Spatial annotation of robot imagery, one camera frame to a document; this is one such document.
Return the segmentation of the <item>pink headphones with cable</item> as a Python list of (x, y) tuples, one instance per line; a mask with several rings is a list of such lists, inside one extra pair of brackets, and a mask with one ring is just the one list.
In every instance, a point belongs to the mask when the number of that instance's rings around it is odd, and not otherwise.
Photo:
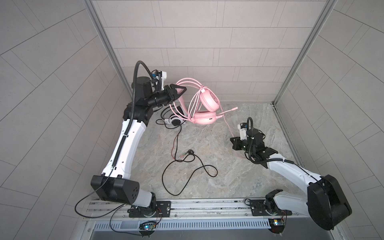
[(225, 118), (226, 111), (223, 111), (219, 98), (210, 88), (192, 78), (183, 78), (177, 81), (176, 85), (197, 89), (188, 107), (185, 106), (182, 96), (178, 98), (181, 110), (178, 110), (175, 103), (169, 104), (176, 117), (196, 125), (210, 125)]

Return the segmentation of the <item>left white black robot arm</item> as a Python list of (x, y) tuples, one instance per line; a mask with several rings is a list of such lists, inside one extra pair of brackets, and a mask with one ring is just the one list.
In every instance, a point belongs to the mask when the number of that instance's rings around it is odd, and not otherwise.
[(131, 205), (135, 215), (152, 217), (157, 211), (156, 195), (131, 180), (134, 156), (154, 108), (173, 103), (187, 88), (171, 84), (154, 92), (148, 77), (137, 78), (132, 87), (133, 99), (124, 111), (117, 145), (102, 173), (92, 177), (91, 186), (102, 201)]

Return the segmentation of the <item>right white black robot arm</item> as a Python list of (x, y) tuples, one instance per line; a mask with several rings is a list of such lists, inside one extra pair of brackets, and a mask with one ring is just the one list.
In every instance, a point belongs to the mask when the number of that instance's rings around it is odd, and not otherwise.
[(257, 129), (240, 130), (239, 137), (230, 139), (235, 151), (244, 151), (246, 159), (274, 171), (295, 184), (306, 196), (284, 193), (281, 189), (265, 196), (264, 210), (271, 216), (295, 212), (310, 217), (324, 230), (332, 230), (349, 217), (353, 210), (336, 178), (306, 170), (266, 147), (263, 133)]

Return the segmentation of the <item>right circuit board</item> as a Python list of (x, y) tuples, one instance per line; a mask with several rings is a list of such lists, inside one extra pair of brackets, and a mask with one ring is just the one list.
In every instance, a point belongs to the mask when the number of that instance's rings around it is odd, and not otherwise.
[(269, 219), (269, 231), (273, 234), (281, 234), (285, 230), (285, 221), (283, 219)]

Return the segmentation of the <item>left circuit board green led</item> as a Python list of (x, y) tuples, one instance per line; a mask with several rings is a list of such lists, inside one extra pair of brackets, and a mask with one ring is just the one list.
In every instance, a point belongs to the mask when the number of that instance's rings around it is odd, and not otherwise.
[(156, 221), (147, 221), (139, 225), (140, 232), (153, 232), (156, 229)]

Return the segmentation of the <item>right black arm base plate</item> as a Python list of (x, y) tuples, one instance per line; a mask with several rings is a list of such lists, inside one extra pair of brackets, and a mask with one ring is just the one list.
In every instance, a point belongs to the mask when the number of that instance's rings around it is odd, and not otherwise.
[(256, 216), (291, 216), (293, 213), (289, 210), (267, 210), (265, 199), (251, 200), (246, 199), (245, 204), (251, 208), (252, 215)]

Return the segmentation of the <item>aluminium mounting rail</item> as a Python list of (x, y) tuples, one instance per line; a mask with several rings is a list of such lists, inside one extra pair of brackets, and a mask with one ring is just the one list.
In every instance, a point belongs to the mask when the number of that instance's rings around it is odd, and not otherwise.
[(304, 217), (295, 212), (291, 216), (256, 216), (254, 217), (251, 208), (245, 204), (246, 199), (260, 200), (264, 198), (232, 198), (232, 199), (170, 199), (158, 201), (171, 201), (170, 216), (155, 218), (130, 218), (129, 210), (132, 206), (121, 203), (105, 202), (100, 200), (87, 201), (80, 213), (106, 219), (112, 214), (117, 218), (140, 219), (144, 221), (161, 221), (165, 220), (186, 220), (186, 219), (240, 219), (240, 218), (263, 218), (263, 219), (283, 219), (287, 217)]

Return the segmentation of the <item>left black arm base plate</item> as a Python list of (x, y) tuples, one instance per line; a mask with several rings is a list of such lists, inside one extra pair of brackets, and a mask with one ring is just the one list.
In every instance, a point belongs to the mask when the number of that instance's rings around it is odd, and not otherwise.
[(168, 218), (170, 210), (171, 201), (151, 201), (148, 207), (132, 206), (127, 212), (130, 218)]

